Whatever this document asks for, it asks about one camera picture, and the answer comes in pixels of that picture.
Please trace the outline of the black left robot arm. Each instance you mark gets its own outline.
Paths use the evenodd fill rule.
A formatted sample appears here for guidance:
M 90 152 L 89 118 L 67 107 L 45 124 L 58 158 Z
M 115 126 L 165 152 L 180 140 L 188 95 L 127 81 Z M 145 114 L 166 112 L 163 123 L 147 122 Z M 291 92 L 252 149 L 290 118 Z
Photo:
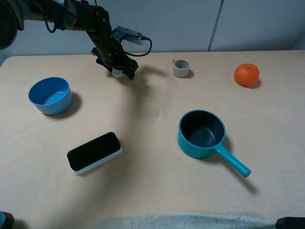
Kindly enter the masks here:
M 0 2 L 0 48 L 9 47 L 24 30 L 24 21 L 53 22 L 56 30 L 84 31 L 94 44 L 97 63 L 108 71 L 122 71 L 130 79 L 138 63 L 128 57 L 115 38 L 108 11 L 85 0 L 2 0 Z

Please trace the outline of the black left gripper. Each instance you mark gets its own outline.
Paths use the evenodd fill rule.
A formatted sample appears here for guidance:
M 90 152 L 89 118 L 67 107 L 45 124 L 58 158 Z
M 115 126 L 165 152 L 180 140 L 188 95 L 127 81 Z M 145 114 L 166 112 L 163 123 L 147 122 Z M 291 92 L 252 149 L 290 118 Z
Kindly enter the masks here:
M 123 52 L 122 46 L 114 39 L 112 32 L 109 34 L 91 32 L 91 41 L 94 44 L 91 53 L 96 56 L 97 64 L 109 72 L 113 69 L 122 70 L 130 80 L 135 77 L 138 63 Z

